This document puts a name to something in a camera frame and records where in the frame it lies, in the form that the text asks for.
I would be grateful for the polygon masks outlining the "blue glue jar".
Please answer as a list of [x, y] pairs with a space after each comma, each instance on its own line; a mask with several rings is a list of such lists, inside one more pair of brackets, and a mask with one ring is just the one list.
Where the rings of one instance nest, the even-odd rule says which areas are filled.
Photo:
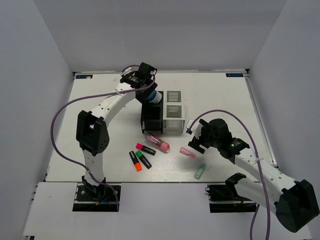
[[153, 90], [151, 94], [147, 97], [146, 101], [148, 103], [158, 104], [162, 100], [162, 98], [163, 96], [159, 91]]

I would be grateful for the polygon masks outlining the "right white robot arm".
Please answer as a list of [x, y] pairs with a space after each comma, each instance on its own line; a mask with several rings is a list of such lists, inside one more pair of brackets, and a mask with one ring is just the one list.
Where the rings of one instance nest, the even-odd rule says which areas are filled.
[[255, 151], [240, 138], [235, 138], [223, 119], [198, 123], [189, 120], [186, 132], [193, 136], [188, 146], [204, 154], [213, 147], [232, 164], [245, 170], [257, 181], [245, 174], [235, 173], [225, 181], [226, 195], [239, 197], [269, 208], [278, 221], [292, 233], [298, 232], [320, 214], [313, 186], [305, 179], [297, 181], [269, 162], [256, 157]]

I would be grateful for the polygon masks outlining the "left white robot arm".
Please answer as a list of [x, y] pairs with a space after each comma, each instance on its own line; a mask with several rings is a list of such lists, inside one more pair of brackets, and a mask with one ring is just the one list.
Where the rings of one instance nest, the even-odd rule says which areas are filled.
[[142, 104], [157, 104], [162, 94], [156, 90], [157, 69], [142, 62], [138, 70], [127, 67], [121, 73], [118, 85], [98, 106], [86, 112], [81, 111], [77, 117], [76, 140], [82, 149], [87, 170], [82, 177], [83, 185], [94, 199], [105, 196], [106, 182], [103, 173], [103, 152], [109, 145], [108, 126], [117, 113], [127, 103], [137, 99]]

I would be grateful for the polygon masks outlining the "pink transparent tube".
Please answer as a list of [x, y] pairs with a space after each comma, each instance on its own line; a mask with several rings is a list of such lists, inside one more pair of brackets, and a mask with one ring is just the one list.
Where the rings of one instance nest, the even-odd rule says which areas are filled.
[[193, 159], [195, 159], [195, 158], [197, 157], [194, 152], [192, 152], [192, 151], [190, 151], [190, 150], [188, 150], [188, 149], [186, 149], [186, 148], [184, 148], [184, 147], [181, 147], [181, 148], [179, 149], [179, 152], [180, 152], [181, 154], [183, 154], [183, 155], [185, 155], [185, 156], [187, 156], [187, 157], [193, 158]]

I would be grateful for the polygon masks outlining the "pink tube with pins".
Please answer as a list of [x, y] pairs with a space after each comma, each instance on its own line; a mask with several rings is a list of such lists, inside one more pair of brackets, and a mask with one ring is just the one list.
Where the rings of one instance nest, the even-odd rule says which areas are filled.
[[166, 141], [160, 139], [159, 137], [153, 135], [152, 133], [148, 133], [145, 136], [145, 139], [150, 143], [152, 143], [153, 145], [159, 147], [161, 151], [164, 153], [169, 152], [171, 149], [170, 145]]

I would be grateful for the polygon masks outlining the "black mesh organizer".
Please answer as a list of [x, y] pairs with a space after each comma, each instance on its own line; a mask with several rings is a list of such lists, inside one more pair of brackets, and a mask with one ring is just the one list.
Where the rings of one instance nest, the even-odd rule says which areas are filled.
[[158, 132], [164, 131], [164, 99], [163, 91], [159, 91], [161, 94], [161, 100], [159, 103], [144, 103], [141, 106], [140, 125], [141, 131], [145, 132]]

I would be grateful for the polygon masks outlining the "white mesh organizer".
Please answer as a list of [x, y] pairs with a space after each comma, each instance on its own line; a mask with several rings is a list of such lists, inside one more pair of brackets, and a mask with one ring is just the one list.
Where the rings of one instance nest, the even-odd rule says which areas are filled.
[[181, 90], [165, 90], [163, 96], [163, 133], [181, 134], [185, 127], [185, 98]]

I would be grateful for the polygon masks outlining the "green transparent tube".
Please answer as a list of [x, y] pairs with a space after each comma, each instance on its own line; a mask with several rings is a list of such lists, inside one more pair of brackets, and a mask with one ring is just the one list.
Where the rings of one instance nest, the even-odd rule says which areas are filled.
[[203, 163], [198, 169], [197, 171], [195, 172], [194, 174], [194, 178], [197, 179], [197, 180], [200, 180], [203, 173], [205, 172], [207, 168], [207, 164], [206, 163]]

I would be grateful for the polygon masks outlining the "green capped black highlighter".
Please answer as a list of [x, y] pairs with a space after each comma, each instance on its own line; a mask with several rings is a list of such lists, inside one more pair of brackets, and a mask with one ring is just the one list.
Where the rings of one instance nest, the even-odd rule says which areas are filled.
[[135, 152], [135, 154], [147, 169], [150, 169], [152, 167], [152, 165], [149, 162], [149, 160], [144, 156], [144, 154], [140, 150], [137, 150]]

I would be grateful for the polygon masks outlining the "left blue corner label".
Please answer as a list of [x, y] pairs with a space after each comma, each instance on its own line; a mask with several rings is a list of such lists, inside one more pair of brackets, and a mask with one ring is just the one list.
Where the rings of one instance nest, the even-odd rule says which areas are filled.
[[77, 74], [75, 76], [76, 79], [92, 79], [93, 75], [92, 74]]

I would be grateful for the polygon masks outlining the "blue corner label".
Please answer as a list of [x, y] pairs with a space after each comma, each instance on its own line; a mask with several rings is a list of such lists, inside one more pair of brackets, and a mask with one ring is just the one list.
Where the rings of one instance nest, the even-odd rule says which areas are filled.
[[243, 78], [244, 75], [242, 73], [226, 73], [227, 78]]
[[92, 74], [77, 74], [75, 76], [76, 79], [92, 79], [93, 75]]

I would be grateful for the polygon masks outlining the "pink capped black highlighter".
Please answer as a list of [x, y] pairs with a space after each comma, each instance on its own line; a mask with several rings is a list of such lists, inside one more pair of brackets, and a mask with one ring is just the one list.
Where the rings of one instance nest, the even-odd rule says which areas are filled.
[[138, 150], [144, 152], [144, 153], [147, 153], [147, 154], [150, 154], [152, 156], [154, 156], [156, 154], [156, 151], [150, 147], [147, 147], [141, 143], [137, 143], [136, 146], [135, 146]]

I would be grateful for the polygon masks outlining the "orange capped black highlighter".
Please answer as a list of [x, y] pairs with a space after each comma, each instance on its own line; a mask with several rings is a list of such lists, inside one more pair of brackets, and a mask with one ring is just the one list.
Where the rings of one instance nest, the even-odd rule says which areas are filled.
[[142, 170], [142, 166], [141, 166], [136, 154], [133, 151], [130, 151], [129, 152], [129, 156], [130, 156], [130, 158], [131, 158], [131, 160], [133, 162], [133, 165], [134, 165], [136, 171], [137, 172], [141, 171]]

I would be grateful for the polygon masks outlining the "right blue corner label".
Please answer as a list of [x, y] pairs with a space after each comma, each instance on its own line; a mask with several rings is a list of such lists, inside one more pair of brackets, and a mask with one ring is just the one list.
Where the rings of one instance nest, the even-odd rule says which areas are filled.
[[227, 78], [243, 78], [244, 75], [242, 73], [226, 73]]

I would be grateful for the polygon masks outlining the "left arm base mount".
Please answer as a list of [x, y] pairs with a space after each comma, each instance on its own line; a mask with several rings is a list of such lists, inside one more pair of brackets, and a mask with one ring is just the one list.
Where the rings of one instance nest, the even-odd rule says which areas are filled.
[[116, 197], [113, 191], [104, 187], [99, 196], [94, 195], [83, 184], [76, 188], [73, 212], [113, 213], [118, 212]]

